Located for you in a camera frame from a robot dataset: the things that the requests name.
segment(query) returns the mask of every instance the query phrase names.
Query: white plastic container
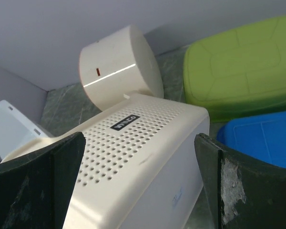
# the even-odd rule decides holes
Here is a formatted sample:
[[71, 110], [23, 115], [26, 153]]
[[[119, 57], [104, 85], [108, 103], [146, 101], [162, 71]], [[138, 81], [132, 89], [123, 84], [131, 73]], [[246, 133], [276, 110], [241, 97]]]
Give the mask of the white plastic container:
[[181, 229], [203, 187], [194, 138], [204, 108], [133, 94], [65, 135], [35, 139], [6, 160], [82, 131], [86, 148], [64, 229]]
[[37, 137], [48, 137], [31, 120], [5, 100], [0, 101], [0, 157]]
[[133, 25], [83, 48], [79, 74], [88, 97], [102, 111], [132, 91], [163, 98], [156, 59]]

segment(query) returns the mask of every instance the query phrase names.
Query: black label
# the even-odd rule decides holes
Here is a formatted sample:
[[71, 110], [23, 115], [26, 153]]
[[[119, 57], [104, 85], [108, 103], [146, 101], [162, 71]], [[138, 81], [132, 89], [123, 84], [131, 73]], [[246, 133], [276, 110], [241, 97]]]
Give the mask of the black label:
[[124, 118], [123, 120], [119, 121], [118, 123], [114, 124], [112, 127], [110, 127], [111, 129], [114, 130], [122, 130], [125, 126], [127, 126], [128, 124], [132, 123], [134, 120], [137, 120], [138, 118], [140, 118], [137, 115], [131, 114], [130, 116]]

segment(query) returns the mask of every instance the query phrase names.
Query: blue plastic bin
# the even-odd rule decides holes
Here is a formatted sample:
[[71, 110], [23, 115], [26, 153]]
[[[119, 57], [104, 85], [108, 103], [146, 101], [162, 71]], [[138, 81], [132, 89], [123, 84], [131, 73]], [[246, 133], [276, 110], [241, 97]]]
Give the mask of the blue plastic bin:
[[232, 120], [219, 130], [217, 140], [244, 154], [286, 168], [286, 112]]

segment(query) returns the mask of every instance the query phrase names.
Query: red mark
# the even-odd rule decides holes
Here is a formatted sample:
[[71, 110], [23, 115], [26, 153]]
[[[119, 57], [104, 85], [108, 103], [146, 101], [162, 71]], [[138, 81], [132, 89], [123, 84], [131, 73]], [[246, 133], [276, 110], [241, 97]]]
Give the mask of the red mark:
[[96, 69], [96, 72], [97, 72], [97, 76], [101, 76], [99, 68]]

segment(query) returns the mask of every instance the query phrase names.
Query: perforated surface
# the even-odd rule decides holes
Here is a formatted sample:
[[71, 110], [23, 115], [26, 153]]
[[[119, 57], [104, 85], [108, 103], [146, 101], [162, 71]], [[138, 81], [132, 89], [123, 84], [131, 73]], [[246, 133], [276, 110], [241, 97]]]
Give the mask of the perforated surface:
[[[114, 179], [114, 175], [131, 163], [144, 145], [182, 111], [182, 105], [166, 100], [137, 102], [83, 130], [86, 148], [77, 183], [85, 187]], [[121, 131], [110, 129], [129, 115], [140, 118]]]

